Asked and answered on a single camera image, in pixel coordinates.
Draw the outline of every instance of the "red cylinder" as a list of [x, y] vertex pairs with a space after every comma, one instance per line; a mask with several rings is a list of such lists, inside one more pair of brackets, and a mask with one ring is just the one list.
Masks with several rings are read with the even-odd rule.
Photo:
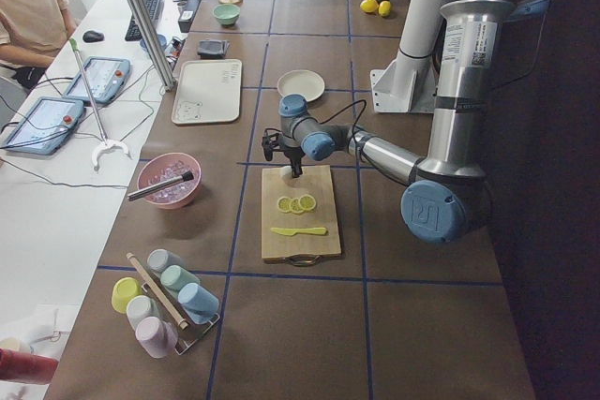
[[0, 379], [17, 383], [48, 384], [58, 361], [0, 348]]

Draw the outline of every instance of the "computer mouse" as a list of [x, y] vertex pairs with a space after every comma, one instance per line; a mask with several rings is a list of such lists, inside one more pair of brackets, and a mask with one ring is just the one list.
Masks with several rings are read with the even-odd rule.
[[83, 42], [98, 42], [104, 40], [104, 34], [96, 30], [88, 30], [83, 34]]

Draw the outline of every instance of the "wooden cutting board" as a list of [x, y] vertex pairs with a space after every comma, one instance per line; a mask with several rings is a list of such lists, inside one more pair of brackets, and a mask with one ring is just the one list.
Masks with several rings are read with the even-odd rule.
[[[292, 178], [290, 167], [262, 170], [262, 259], [265, 262], [298, 262], [308, 265], [321, 257], [340, 257], [338, 216], [329, 166], [306, 166]], [[317, 201], [313, 211], [301, 215], [282, 213], [278, 199], [310, 194]], [[271, 227], [304, 229], [326, 227], [327, 234], [281, 236]]]

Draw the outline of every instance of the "beige shirt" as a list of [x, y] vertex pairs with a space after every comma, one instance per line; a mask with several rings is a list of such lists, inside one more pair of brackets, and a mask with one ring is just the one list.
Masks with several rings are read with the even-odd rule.
[[0, 0], [0, 44], [56, 56], [68, 38], [67, 7], [68, 0]]

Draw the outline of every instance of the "plate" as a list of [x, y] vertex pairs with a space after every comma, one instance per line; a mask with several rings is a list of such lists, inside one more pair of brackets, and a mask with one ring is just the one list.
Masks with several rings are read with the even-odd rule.
[[292, 70], [279, 78], [277, 90], [282, 96], [300, 94], [307, 102], [312, 102], [325, 91], [325, 81], [312, 70]]

